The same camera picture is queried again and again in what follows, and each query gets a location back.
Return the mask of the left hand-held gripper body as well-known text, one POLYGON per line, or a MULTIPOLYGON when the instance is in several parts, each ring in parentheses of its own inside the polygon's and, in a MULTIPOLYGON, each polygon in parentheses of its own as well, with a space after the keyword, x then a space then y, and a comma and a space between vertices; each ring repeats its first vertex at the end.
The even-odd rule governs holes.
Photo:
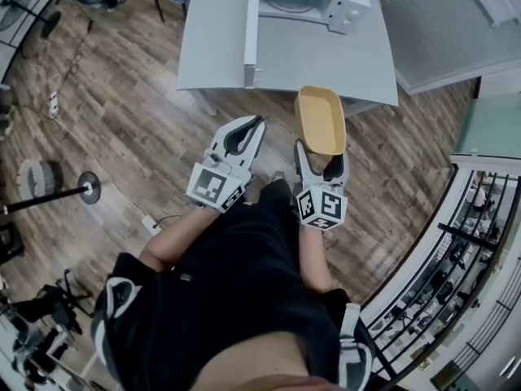
POLYGON ((245 194, 252 179, 253 149, 235 155, 214 143, 195 163, 186 195, 199 205, 226 213, 245 194))

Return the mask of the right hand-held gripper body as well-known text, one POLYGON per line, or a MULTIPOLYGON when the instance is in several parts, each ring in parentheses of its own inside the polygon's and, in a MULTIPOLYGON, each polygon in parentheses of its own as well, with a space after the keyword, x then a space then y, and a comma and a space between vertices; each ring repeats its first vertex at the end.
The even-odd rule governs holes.
POLYGON ((296 196, 300 223, 328 231, 344 223, 348 199, 344 195, 348 177, 326 181, 322 177, 300 178, 302 190, 296 196))

